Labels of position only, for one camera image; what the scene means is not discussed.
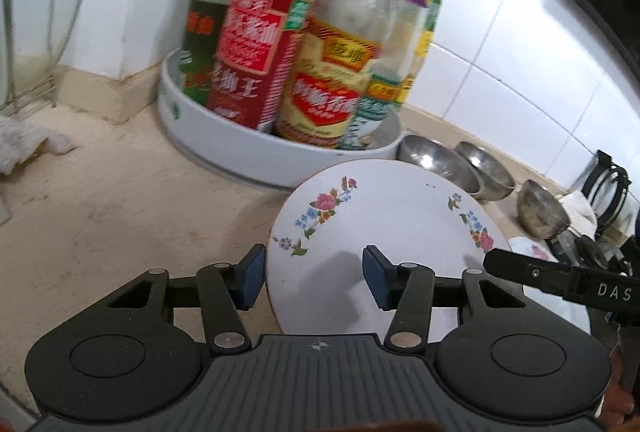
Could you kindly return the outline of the white floral plate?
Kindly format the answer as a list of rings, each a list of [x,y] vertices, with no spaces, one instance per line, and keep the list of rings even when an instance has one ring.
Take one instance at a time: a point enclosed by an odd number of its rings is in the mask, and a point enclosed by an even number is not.
[[[362,251],[416,263],[439,277],[479,269],[508,241],[483,207],[451,181],[416,165],[358,160],[303,182],[270,230],[266,282],[285,334],[377,334],[381,311],[362,274]]]

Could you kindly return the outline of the steel bowl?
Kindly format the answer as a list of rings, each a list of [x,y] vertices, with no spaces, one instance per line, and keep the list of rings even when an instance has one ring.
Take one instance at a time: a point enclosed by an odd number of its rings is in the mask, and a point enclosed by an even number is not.
[[[486,149],[478,147],[469,141],[460,141],[454,151],[468,161],[480,180],[483,187],[480,199],[495,202],[506,199],[515,189],[515,181],[506,169]]]
[[[570,227],[570,217],[562,204],[531,179],[522,184],[516,210],[520,226],[537,239],[551,239]]]
[[[457,185],[474,198],[484,190],[483,181],[461,155],[438,141],[409,134],[402,138],[396,159],[422,167]]]

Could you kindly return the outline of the white cloth on stove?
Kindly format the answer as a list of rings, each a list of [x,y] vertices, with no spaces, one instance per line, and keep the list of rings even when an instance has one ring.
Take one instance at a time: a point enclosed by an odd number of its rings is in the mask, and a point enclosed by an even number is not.
[[[568,230],[576,237],[587,236],[593,239],[596,236],[598,219],[582,192],[572,191],[558,200],[570,219]]]

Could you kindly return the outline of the white floral cloth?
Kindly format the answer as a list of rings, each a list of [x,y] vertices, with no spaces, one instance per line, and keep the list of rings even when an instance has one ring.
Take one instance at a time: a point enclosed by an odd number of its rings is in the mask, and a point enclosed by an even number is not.
[[[509,245],[514,253],[526,255],[533,259],[541,259],[541,261],[557,263],[558,259],[551,253],[547,244],[538,242],[529,237],[513,237],[509,240]]]

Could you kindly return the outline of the black stove pot support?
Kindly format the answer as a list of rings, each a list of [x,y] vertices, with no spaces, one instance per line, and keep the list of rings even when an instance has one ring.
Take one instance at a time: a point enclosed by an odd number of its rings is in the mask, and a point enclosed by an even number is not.
[[[631,180],[625,167],[602,150],[596,153],[596,165],[582,185],[582,194],[596,215],[596,237],[603,235],[620,212],[628,197]]]

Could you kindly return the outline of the white rotating condiment rack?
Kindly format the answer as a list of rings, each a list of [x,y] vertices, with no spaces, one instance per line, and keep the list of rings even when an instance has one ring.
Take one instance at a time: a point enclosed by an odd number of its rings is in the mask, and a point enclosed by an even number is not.
[[[330,166],[361,159],[393,159],[404,131],[396,113],[372,133],[364,150],[331,150],[293,143],[232,123],[180,88],[180,54],[160,65],[157,110],[165,133],[184,155],[207,170],[221,171],[262,187],[291,191]]]

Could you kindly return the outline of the green yellow oil bottle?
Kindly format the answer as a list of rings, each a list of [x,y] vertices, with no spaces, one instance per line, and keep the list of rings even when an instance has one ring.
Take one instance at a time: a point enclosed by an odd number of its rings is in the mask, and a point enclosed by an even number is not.
[[[419,43],[418,45],[416,45],[416,50],[414,51],[414,56],[409,68],[409,72],[405,77],[405,80],[402,81],[399,95],[395,100],[395,106],[397,110],[399,110],[400,107],[407,101],[413,83],[424,66],[424,62],[426,60],[428,50],[430,49],[435,33],[440,6],[442,6],[442,0],[431,0],[430,8],[428,8],[427,17],[424,23],[424,29],[422,31]]]

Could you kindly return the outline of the white rag left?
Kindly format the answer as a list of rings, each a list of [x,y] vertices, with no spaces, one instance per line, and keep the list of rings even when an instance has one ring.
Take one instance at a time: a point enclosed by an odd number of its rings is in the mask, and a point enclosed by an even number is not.
[[[65,155],[76,147],[73,139],[52,129],[12,118],[1,118],[2,175],[11,175],[16,166],[24,164],[39,153]]]

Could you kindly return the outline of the yellow label vinegar bottle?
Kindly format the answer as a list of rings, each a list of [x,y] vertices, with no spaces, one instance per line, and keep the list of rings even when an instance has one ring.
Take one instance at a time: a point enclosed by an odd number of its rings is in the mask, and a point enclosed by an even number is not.
[[[296,143],[341,144],[390,36],[396,0],[316,0],[274,130]]]

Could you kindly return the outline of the red label soy sauce bottle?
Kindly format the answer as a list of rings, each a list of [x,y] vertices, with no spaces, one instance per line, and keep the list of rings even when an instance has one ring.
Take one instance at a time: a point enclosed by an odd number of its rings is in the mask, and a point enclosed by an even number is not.
[[[315,0],[231,0],[207,109],[269,133]]]

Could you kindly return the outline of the purple label white vinegar bottle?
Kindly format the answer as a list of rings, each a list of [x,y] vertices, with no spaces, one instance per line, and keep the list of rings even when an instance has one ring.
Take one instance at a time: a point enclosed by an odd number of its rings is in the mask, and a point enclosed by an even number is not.
[[[431,0],[396,0],[390,37],[338,145],[341,149],[367,148],[371,134],[398,103],[402,85],[422,43],[430,3]]]

